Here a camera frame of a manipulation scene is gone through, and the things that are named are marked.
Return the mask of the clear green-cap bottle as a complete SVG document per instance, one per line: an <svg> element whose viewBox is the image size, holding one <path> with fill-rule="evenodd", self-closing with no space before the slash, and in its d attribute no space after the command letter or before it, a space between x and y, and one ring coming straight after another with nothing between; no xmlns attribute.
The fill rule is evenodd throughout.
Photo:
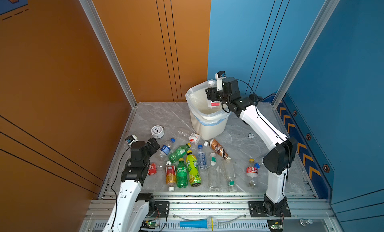
<svg viewBox="0 0 384 232"><path fill-rule="evenodd" d="M235 170L234 164L231 158L224 160L223 162L224 175L227 180L227 185L230 193L235 193L238 191L236 182L235 182Z"/></svg>

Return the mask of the orange-red label bottle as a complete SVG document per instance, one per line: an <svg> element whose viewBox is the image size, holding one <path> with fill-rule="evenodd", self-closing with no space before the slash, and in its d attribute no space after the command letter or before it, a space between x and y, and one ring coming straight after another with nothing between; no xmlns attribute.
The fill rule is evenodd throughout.
<svg viewBox="0 0 384 232"><path fill-rule="evenodd" d="M170 161L166 165L166 185L169 192L174 192L177 185L176 168Z"/></svg>

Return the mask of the clear red-label bottle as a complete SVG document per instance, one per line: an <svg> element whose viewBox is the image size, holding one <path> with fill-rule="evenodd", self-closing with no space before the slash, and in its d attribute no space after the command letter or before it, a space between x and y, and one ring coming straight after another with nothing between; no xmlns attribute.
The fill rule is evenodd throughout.
<svg viewBox="0 0 384 232"><path fill-rule="evenodd" d="M219 94L217 91L217 82L214 80L208 81L208 87L206 88L208 108L213 109L220 106Z"/></svg>

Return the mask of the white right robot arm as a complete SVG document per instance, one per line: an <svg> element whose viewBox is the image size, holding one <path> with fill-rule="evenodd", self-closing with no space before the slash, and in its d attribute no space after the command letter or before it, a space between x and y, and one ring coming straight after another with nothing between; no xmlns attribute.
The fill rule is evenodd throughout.
<svg viewBox="0 0 384 232"><path fill-rule="evenodd" d="M207 99L226 105L229 111L249 125L267 146L269 153L264 156L263 164L268 170L268 187L262 208L270 217L280 215L288 207L285 188L298 142L280 132L262 115L258 109L256 94L241 96L238 79L224 75L217 74L216 85L207 87Z"/></svg>

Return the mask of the small blue-cap water bottle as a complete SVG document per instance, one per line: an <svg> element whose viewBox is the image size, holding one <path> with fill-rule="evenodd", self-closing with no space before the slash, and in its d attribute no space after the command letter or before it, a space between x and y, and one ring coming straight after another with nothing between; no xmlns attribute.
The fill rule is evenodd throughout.
<svg viewBox="0 0 384 232"><path fill-rule="evenodd" d="M204 171L207 169L206 154L204 152L204 146L201 144L198 145L198 166L199 171Z"/></svg>

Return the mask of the yellow-green tea bottle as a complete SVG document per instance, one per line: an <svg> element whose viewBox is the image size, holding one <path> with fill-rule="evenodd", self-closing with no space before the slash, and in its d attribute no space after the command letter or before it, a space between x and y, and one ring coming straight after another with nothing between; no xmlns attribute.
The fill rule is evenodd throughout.
<svg viewBox="0 0 384 232"><path fill-rule="evenodd" d="M189 173L189 183L191 187L198 187L202 180L198 170L198 160L191 150L187 151L187 169Z"/></svg>

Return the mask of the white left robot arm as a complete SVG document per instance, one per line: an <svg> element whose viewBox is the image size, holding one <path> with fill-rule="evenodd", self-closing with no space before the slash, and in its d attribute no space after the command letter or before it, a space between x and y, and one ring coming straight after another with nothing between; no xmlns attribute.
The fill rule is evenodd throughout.
<svg viewBox="0 0 384 232"><path fill-rule="evenodd" d="M121 174L120 190L104 232L138 232L144 219L154 211L152 193L142 193L148 175L150 158L160 148L155 138L148 142L132 140L129 143L131 157Z"/></svg>

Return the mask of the clear green-label bottle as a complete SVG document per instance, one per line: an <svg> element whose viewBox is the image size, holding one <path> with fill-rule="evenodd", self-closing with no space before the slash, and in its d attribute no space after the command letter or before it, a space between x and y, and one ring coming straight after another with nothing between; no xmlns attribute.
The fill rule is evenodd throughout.
<svg viewBox="0 0 384 232"><path fill-rule="evenodd" d="M210 153L209 190L218 192L220 189L220 169L215 153Z"/></svg>

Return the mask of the clear blue-cap water bottle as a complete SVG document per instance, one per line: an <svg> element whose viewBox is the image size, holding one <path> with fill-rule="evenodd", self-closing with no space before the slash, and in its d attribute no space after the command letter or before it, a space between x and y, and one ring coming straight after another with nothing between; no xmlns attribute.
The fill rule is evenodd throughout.
<svg viewBox="0 0 384 232"><path fill-rule="evenodd" d="M167 159L167 157L170 154L171 148L172 148L173 144L175 143L175 141L176 140L174 138L170 138L160 148L160 150L159 150L159 159L160 160L166 160Z"/></svg>

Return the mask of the red cola bottle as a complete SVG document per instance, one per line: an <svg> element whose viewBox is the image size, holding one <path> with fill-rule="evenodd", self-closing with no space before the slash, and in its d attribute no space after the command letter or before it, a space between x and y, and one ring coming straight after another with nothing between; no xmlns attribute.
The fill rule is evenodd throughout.
<svg viewBox="0 0 384 232"><path fill-rule="evenodd" d="M155 163L151 163L148 168L148 176L155 175L157 173L157 165Z"/></svg>

